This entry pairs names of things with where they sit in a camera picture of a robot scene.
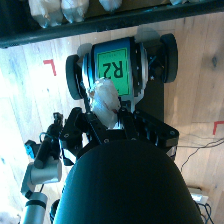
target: display screen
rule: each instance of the display screen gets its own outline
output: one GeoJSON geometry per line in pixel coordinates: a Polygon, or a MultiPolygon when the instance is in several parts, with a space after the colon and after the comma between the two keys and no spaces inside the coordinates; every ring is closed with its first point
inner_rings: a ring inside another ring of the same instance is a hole
{"type": "Polygon", "coordinates": [[[111,79],[119,96],[129,95],[129,69],[127,48],[97,54],[99,78],[111,79]]]}

